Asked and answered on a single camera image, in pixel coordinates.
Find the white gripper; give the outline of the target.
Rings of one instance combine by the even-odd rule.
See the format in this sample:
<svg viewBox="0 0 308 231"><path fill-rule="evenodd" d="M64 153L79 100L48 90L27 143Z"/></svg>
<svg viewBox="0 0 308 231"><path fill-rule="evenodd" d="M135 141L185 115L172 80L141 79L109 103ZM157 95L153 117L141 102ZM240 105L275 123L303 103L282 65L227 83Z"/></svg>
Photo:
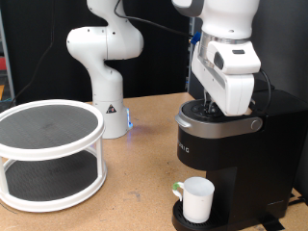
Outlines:
<svg viewBox="0 0 308 231"><path fill-rule="evenodd" d="M204 109L216 112L215 102L226 116L241 116L248 109L254 89L253 74L261 62L250 41L226 44L198 42L192 57L192 72L204 87ZM208 106L208 93L215 101Z"/></svg>

